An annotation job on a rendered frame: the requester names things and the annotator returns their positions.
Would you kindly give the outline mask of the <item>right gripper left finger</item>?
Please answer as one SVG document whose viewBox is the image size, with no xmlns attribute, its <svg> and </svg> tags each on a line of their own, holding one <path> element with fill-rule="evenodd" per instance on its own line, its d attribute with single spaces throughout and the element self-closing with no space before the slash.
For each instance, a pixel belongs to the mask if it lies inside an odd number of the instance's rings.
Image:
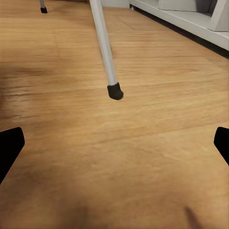
<svg viewBox="0 0 229 229">
<path fill-rule="evenodd" d="M 0 132 L 0 184 L 25 145 L 21 127 Z"/>
</svg>

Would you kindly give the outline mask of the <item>camera tripod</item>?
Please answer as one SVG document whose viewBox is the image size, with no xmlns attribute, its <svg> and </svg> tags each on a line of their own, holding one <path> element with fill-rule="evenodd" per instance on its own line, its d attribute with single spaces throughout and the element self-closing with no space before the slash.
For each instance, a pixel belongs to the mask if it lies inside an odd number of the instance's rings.
<svg viewBox="0 0 229 229">
<path fill-rule="evenodd" d="M 43 0 L 39 0 L 41 5 L 41 12 L 47 13 L 47 9 L 44 5 Z M 109 85 L 107 86 L 109 96 L 113 99 L 119 99 L 124 95 L 124 93 L 120 89 L 119 82 L 117 82 L 116 75 L 115 75 L 115 67 L 111 52 L 111 47 L 108 39 L 105 19 L 103 15 L 102 5 L 100 0 L 90 0 L 95 27 L 99 39 L 99 44 L 104 60 L 104 65 L 107 73 L 107 78 Z"/>
</svg>

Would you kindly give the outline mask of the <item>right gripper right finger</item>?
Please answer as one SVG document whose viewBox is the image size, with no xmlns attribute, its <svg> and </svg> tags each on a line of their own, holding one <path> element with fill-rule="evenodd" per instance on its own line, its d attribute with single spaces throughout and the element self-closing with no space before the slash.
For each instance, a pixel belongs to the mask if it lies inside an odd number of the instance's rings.
<svg viewBox="0 0 229 229">
<path fill-rule="evenodd" d="M 224 128 L 224 127 L 217 128 L 215 138 L 214 138 L 214 144 L 229 165 L 229 129 L 228 128 Z"/>
</svg>

